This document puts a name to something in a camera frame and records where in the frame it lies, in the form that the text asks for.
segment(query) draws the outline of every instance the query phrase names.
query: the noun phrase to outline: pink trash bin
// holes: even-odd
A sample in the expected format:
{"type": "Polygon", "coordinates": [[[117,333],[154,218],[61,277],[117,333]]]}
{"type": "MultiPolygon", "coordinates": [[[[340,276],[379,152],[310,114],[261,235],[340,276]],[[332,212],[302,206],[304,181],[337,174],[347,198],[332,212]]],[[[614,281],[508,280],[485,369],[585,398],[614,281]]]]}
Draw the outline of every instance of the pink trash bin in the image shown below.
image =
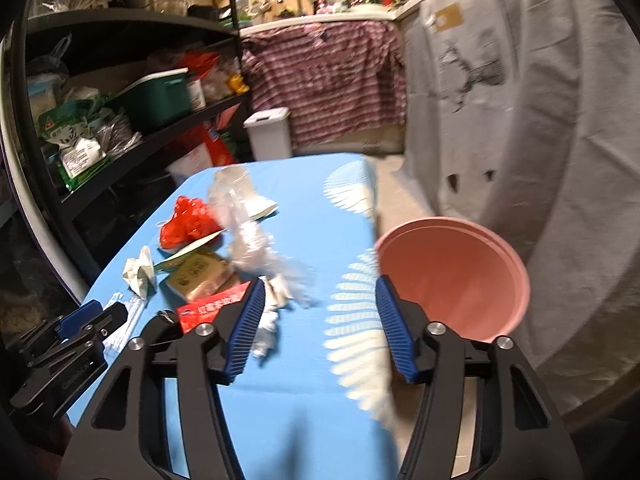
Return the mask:
{"type": "Polygon", "coordinates": [[[494,232],[457,218],[421,218],[376,243],[380,273],[404,300],[459,335],[491,342],[512,332],[529,304],[529,276],[494,232]]]}

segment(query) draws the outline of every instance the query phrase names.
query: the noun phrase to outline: white shell print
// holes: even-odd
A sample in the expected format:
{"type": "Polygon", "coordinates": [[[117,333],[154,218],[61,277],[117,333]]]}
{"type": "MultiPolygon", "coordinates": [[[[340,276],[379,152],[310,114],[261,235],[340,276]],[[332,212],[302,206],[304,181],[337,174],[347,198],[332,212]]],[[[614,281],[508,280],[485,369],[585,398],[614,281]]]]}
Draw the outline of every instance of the white shell print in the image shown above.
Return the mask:
{"type": "Polygon", "coordinates": [[[367,250],[358,260],[342,275],[345,281],[336,285],[338,292],[331,296],[335,303],[327,307],[326,358],[335,363],[331,371],[339,377],[338,384],[347,388],[347,397],[391,430],[395,415],[389,354],[373,293],[378,277],[375,250],[367,250]]]}
{"type": "Polygon", "coordinates": [[[347,211],[373,218],[373,190],[366,167],[361,160],[354,160],[335,170],[324,181],[324,195],[336,206],[347,211]]]}

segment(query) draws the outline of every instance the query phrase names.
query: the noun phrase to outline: beige floor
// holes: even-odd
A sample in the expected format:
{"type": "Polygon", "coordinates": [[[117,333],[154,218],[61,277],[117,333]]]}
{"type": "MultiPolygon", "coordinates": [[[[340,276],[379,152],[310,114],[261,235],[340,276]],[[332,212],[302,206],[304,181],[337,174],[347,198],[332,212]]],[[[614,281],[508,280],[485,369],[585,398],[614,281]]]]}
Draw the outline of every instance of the beige floor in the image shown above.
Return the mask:
{"type": "MultiPolygon", "coordinates": [[[[401,223],[430,214],[404,188],[403,181],[398,177],[397,172],[402,166],[401,155],[376,158],[375,164],[376,173],[378,174],[379,234],[384,234],[401,223]]],[[[409,444],[411,433],[414,430],[415,416],[420,404],[422,388],[406,384],[397,373],[394,373],[391,388],[398,418],[395,438],[398,445],[398,456],[402,460],[409,444]]],[[[468,471],[471,460],[470,455],[476,421],[476,381],[472,378],[468,378],[465,382],[465,400],[462,411],[462,423],[460,425],[453,476],[468,471]]]]}

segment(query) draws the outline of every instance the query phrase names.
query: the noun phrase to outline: beige sticker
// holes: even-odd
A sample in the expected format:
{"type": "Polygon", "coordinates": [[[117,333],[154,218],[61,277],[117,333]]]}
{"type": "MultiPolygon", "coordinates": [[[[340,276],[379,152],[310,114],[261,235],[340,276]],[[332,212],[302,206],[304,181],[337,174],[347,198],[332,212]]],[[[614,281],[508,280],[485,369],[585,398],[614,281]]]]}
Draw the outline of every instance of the beige sticker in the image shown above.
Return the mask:
{"type": "Polygon", "coordinates": [[[438,32],[457,27],[465,22],[465,20],[462,19],[462,10],[458,4],[451,4],[443,9],[436,10],[435,15],[436,30],[438,32]]]}

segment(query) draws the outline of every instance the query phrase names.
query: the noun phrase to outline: green plastic bin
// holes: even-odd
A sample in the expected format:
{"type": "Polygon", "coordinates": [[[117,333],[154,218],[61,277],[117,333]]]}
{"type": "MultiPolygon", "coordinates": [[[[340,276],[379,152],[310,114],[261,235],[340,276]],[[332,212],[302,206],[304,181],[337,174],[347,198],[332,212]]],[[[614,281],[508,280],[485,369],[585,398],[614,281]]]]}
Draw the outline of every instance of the green plastic bin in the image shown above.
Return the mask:
{"type": "Polygon", "coordinates": [[[187,72],[178,68],[145,75],[106,106],[116,113],[124,108],[134,131],[152,133],[191,112],[187,72]]]}

